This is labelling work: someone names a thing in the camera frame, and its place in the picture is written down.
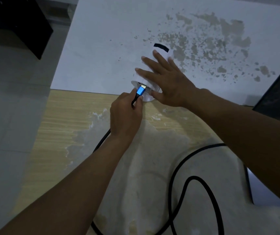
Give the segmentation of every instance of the right hand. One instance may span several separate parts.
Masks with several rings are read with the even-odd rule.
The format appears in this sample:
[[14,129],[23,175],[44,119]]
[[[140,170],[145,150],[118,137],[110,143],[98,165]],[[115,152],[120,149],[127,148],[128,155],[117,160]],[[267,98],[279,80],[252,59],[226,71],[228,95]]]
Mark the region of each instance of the right hand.
[[139,68],[135,69],[136,72],[162,89],[162,93],[151,91],[151,95],[159,102],[186,108],[191,94],[198,88],[180,71],[173,59],[169,58],[167,62],[156,50],[153,51],[153,56],[158,62],[144,56],[141,59],[154,73]]

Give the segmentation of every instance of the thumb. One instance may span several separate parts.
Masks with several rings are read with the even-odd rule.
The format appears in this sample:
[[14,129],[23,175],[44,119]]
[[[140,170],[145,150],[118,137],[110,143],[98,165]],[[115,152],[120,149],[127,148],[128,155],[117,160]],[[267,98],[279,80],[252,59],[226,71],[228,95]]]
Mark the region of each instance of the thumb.
[[155,99],[157,99],[159,102],[163,103],[164,100],[164,95],[163,93],[157,92],[152,90],[151,91],[151,96],[153,96]]
[[139,96],[136,101],[135,111],[137,114],[142,115],[142,109],[143,109],[143,96]]

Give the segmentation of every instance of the black cable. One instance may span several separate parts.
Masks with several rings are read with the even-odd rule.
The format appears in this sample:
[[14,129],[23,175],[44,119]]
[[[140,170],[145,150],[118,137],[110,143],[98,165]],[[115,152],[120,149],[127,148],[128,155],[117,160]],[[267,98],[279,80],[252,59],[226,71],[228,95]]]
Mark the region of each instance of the black cable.
[[[132,101],[131,105],[133,105],[133,103],[137,100],[138,97],[139,97],[139,95],[137,94],[136,97],[134,98],[134,100]],[[96,146],[96,148],[94,149],[93,152],[95,152],[97,149],[99,149],[99,147],[102,145],[102,143],[105,141],[105,139],[108,137],[109,134],[110,134],[110,129],[107,131],[107,133],[101,139],[101,141],[98,143],[98,145]],[[186,190],[188,188],[188,185],[189,185],[190,181],[192,181],[192,180],[197,180],[198,182],[200,182],[203,185],[203,187],[205,188],[206,192],[208,193],[208,195],[209,195],[209,197],[211,199],[212,205],[214,207],[215,215],[216,215],[216,221],[217,221],[217,227],[218,227],[218,235],[223,235],[224,234],[223,219],[221,217],[221,212],[220,212],[218,203],[217,203],[217,201],[216,201],[216,199],[214,197],[214,194],[211,191],[211,189],[209,188],[209,186],[205,183],[205,181],[203,179],[201,179],[200,177],[198,177],[198,176],[190,176],[186,180],[186,182],[184,184],[184,187],[182,189],[182,192],[181,192],[178,204],[177,204],[174,212],[172,212],[172,189],[173,189],[173,183],[174,183],[174,180],[175,180],[175,176],[176,176],[177,172],[179,171],[179,169],[182,167],[182,165],[187,160],[189,160],[191,157],[193,157],[194,155],[198,154],[199,152],[202,152],[202,151],[204,151],[206,149],[211,149],[211,148],[216,148],[216,147],[221,147],[221,146],[226,146],[226,144],[224,144],[224,143],[216,143],[216,144],[211,144],[211,145],[208,145],[208,146],[204,146],[204,147],[202,147],[202,148],[200,148],[200,149],[190,153],[188,156],[186,156],[178,164],[178,166],[175,168],[175,170],[174,170],[174,172],[172,174],[172,177],[170,178],[169,187],[168,187],[168,214],[169,214],[169,218],[168,218],[167,222],[164,224],[164,226],[155,235],[162,235],[166,231],[166,229],[168,229],[169,226],[172,229],[173,235],[177,235],[173,221],[174,221],[175,217],[177,216],[177,214],[179,212],[179,209],[180,209],[180,207],[182,205],[182,202],[184,200],[185,193],[186,193]],[[91,223],[91,227],[92,227],[92,229],[94,230],[94,232],[97,235],[103,235],[101,233],[101,231],[98,229],[98,227],[96,227],[96,225],[95,225],[95,223],[93,221]]]

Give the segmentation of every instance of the left hand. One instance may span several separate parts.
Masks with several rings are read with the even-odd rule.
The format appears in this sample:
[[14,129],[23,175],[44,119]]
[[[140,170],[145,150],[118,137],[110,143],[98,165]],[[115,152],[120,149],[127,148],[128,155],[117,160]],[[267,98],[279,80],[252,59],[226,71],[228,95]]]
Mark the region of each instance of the left hand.
[[138,132],[142,121],[143,96],[140,96],[135,107],[131,102],[136,96],[134,88],[130,93],[122,93],[110,108],[110,130],[113,137],[125,140],[129,144]]

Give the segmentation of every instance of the hand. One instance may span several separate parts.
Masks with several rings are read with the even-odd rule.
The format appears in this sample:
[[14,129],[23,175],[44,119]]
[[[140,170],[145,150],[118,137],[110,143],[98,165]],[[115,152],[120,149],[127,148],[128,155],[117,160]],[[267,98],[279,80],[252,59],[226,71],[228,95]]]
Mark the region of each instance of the hand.
[[136,68],[136,72],[159,85],[162,93],[151,91],[151,95],[159,102],[168,106],[186,108],[187,100],[191,97],[193,91],[198,90],[198,88],[180,71],[171,58],[167,62],[156,50],[153,51],[153,56],[158,63],[144,56],[141,59],[154,73],[139,68]]
[[142,121],[143,96],[140,96],[135,106],[131,102],[136,96],[136,89],[131,93],[122,93],[110,108],[110,130],[113,137],[125,140],[129,144],[138,132]]

